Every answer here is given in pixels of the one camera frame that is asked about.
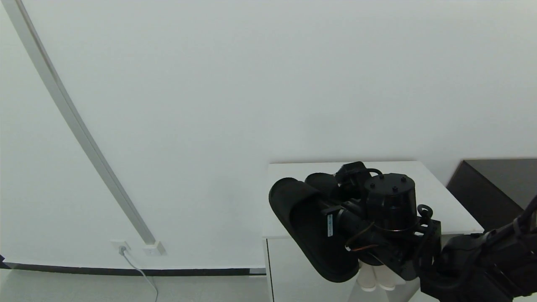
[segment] cable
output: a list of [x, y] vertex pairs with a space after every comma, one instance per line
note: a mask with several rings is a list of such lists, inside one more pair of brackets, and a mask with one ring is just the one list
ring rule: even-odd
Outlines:
[[352, 251], [352, 249], [349, 247], [349, 245], [356, 240], [358, 237], [360, 237], [362, 234], [364, 234], [367, 230], [369, 230], [375, 222], [372, 222], [369, 226], [367, 226], [365, 229], [361, 230], [358, 234], [354, 235], [353, 237], [350, 237], [347, 242], [345, 243], [345, 249], [348, 251]]
[[130, 266], [133, 267], [133, 269], [139, 271], [139, 272], [142, 274], [142, 276], [147, 280], [147, 282], [149, 282], [149, 284], [151, 284], [151, 286], [153, 287], [153, 289], [154, 289], [155, 292], [157, 293], [157, 295], [155, 296], [155, 302], [157, 302], [157, 299], [158, 299], [158, 289], [157, 289], [157, 286], [155, 285], [155, 280], [153, 280], [153, 282], [149, 281], [149, 279], [148, 279], [147, 276], [144, 274], [144, 272], [143, 272], [141, 269], [135, 267], [135, 266], [129, 261], [129, 258], [127, 258], [127, 256], [125, 256], [125, 251], [126, 251], [126, 250], [127, 250], [126, 247], [124, 247], [124, 246], [120, 246], [120, 247], [119, 247], [119, 254], [120, 254], [121, 256], [123, 256], [123, 258], [125, 258], [125, 260], [127, 260], [127, 262], [130, 264]]
[[360, 247], [360, 248], [353, 248], [353, 249], [351, 249], [351, 251], [366, 250], [366, 249], [370, 249], [370, 248], [376, 248], [378, 246], [379, 245], [368, 245], [368, 246], [364, 246], [364, 247]]

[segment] black cylindrical housing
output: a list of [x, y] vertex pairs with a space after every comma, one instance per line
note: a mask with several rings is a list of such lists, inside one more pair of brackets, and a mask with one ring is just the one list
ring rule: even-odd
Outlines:
[[388, 231], [403, 231], [418, 222], [416, 185], [404, 174], [384, 174], [365, 182], [368, 219]]

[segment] white label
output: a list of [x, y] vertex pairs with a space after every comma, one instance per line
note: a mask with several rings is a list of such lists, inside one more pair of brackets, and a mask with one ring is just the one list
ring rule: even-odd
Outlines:
[[328, 215], [328, 237], [332, 237], [334, 235], [334, 224], [332, 222], [332, 214]]

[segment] white cabinet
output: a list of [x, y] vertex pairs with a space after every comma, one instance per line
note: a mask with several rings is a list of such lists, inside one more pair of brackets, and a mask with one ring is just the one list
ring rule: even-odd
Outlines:
[[277, 302], [347, 301], [356, 277], [326, 281], [311, 266], [293, 239], [265, 239], [270, 257], [273, 299]]

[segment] gray floor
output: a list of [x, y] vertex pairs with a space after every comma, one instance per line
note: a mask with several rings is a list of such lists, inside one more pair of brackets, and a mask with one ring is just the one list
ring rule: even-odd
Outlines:
[[[2, 302], [153, 302], [142, 277], [0, 270]], [[268, 301], [264, 276], [155, 277], [158, 302]]]

